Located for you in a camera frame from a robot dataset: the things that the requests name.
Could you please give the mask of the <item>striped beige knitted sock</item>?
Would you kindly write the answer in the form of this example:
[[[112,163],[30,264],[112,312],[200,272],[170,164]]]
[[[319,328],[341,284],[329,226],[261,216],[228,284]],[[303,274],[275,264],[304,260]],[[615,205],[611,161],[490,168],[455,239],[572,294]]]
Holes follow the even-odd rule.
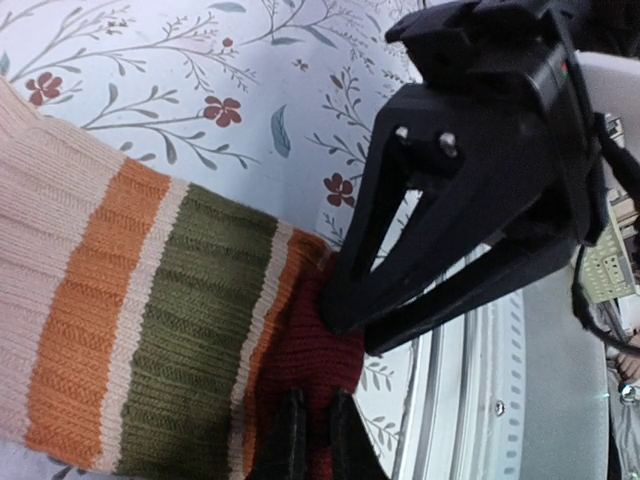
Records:
[[[331,334],[319,237],[158,173],[1,86],[1,435],[83,470],[252,479],[287,392],[303,479],[364,339]]]

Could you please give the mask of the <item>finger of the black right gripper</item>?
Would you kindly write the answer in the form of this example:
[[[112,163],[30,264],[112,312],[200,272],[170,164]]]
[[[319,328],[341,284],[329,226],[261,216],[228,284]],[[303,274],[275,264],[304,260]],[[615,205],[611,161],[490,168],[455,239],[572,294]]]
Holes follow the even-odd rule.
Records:
[[[328,327],[366,330],[509,239],[544,191],[544,136],[531,112],[403,86],[374,123]]]
[[[504,239],[416,300],[366,328],[365,350],[380,355],[566,267],[577,242]]]

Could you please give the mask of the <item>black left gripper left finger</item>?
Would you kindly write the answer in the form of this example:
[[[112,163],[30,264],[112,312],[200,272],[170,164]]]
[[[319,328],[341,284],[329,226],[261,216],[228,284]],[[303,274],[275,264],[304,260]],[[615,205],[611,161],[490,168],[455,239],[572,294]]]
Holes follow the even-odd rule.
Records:
[[[306,409],[303,393],[286,393],[252,469],[253,480],[302,480],[306,470]]]

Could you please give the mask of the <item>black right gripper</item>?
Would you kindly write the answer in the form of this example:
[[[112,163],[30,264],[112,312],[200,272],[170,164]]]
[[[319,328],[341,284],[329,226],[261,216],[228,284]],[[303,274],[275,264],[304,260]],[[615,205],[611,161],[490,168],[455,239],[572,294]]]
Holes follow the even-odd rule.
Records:
[[[596,118],[575,49],[589,13],[586,1],[454,1],[409,13],[385,34],[404,45],[428,87],[540,116],[583,245],[606,226]]]

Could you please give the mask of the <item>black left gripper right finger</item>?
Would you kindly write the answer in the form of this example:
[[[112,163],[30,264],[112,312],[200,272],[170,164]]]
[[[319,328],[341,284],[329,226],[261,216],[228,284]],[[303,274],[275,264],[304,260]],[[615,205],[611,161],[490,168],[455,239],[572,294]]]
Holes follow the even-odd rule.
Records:
[[[339,390],[330,410],[330,445],[335,480],[387,480],[356,402]]]

